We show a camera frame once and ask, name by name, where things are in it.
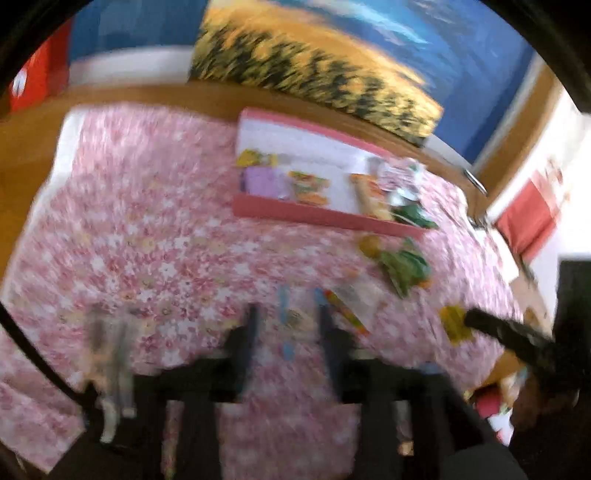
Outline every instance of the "red object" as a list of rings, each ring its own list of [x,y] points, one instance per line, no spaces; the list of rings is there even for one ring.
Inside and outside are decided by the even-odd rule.
[[[528,180],[496,223],[511,251],[526,262],[535,258],[556,229],[559,212],[556,202],[549,204],[551,197],[543,194],[542,182],[539,175]]]
[[[425,228],[403,225],[402,223],[377,220],[354,213],[343,213],[285,200],[268,199],[244,192],[234,195],[232,212],[239,217],[310,223],[312,225],[362,230],[389,236],[410,236],[416,240],[429,231]]]
[[[501,392],[496,385],[482,389],[475,393],[477,396],[474,407],[481,418],[487,419],[497,415],[501,410]]]
[[[11,111],[42,102],[67,86],[71,28],[68,20],[23,65],[9,87]]]

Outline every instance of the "pink blanket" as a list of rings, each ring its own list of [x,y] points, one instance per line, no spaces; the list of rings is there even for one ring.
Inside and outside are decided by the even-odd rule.
[[[335,402],[316,344],[296,345],[290,361],[282,357],[277,288],[331,287],[371,262],[352,231],[234,218],[235,135],[235,124],[166,108],[89,110],[71,175],[21,238],[3,300],[77,387],[83,313],[94,302],[142,308],[134,365],[143,373],[216,346],[244,305],[260,302],[267,318],[251,382],[242,403],[219,409],[225,478],[344,475],[352,466],[358,409]],[[490,243],[480,244],[466,227],[459,189],[427,174],[421,195],[440,225],[420,242],[432,286],[413,289],[405,300],[390,294],[362,343],[400,365],[436,361],[458,386],[474,387],[502,348],[478,334],[451,346],[439,309],[459,303],[521,314]],[[393,247],[400,241],[385,240]],[[0,355],[0,438],[51,469],[81,432],[77,408],[3,332]],[[173,446],[165,448],[168,465]]]

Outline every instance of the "canvas print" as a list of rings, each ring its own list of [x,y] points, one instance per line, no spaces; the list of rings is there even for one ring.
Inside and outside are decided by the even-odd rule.
[[[466,71],[494,78],[491,15],[478,0],[210,0],[191,78],[277,89],[420,145]]]

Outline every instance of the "clutter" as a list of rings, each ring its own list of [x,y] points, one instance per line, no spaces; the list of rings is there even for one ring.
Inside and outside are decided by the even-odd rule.
[[[379,263],[394,290],[406,298],[414,286],[428,288],[431,267],[412,239],[406,238],[397,252],[383,250]]]
[[[439,310],[443,329],[454,346],[474,339],[472,329],[464,324],[465,316],[466,311],[459,305],[448,305]]]
[[[280,182],[280,173],[271,167],[253,166],[244,169],[244,186],[251,195],[279,199],[286,197]]]
[[[131,369],[131,349],[138,333],[135,314],[134,309],[123,307],[113,316],[95,304],[86,315],[90,355],[85,377],[100,394],[105,415],[103,443],[113,441],[121,416],[135,417]]]
[[[385,192],[400,191],[401,195],[412,198],[423,182],[425,170],[425,165],[410,157],[383,163],[378,173],[379,187]]]
[[[353,173],[350,179],[355,185],[355,192],[364,215],[379,220],[392,220],[384,193],[374,177]]]
[[[382,250],[382,239],[378,235],[364,235],[359,241],[359,250],[367,258],[377,260]]]
[[[381,305],[385,292],[365,274],[324,292],[328,302],[361,335],[371,329],[371,320]]]
[[[283,285],[279,288],[278,295],[283,358],[292,360],[295,343],[311,342],[316,338],[314,291],[305,287]]]
[[[393,206],[390,212],[393,220],[396,222],[406,223],[407,225],[412,225],[419,228],[438,228],[438,225],[433,220],[431,220],[431,217],[429,217],[429,214],[419,202],[414,202],[399,207]]]
[[[300,171],[291,171],[289,176],[293,180],[295,199],[298,203],[314,206],[328,204],[328,198],[323,191],[330,185],[329,180]]]
[[[243,150],[236,159],[236,166],[242,168],[254,166],[276,167],[278,163],[279,161],[276,154],[265,154],[249,148]]]

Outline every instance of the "bed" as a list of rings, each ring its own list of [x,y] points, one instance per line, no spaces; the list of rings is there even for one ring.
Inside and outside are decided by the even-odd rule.
[[[234,218],[236,125],[134,104],[71,111],[51,176],[12,256],[2,302],[44,357],[80,387],[83,322],[96,301],[142,309],[134,368],[150,373],[215,347],[243,306],[267,312],[240,404],[219,410],[225,478],[335,478],[351,467],[358,412],[335,402],[319,347],[281,355],[277,288],[332,286],[369,268],[351,231]],[[466,222],[455,185],[427,174],[421,192],[440,225],[421,241],[433,286],[388,296],[362,346],[390,362],[436,361],[474,388],[502,353],[476,335],[453,347],[439,320],[447,304],[520,318],[493,243]],[[387,240],[396,247],[398,239]],[[79,412],[0,337],[0,439],[49,470],[81,432]],[[171,406],[165,463],[178,411]]]

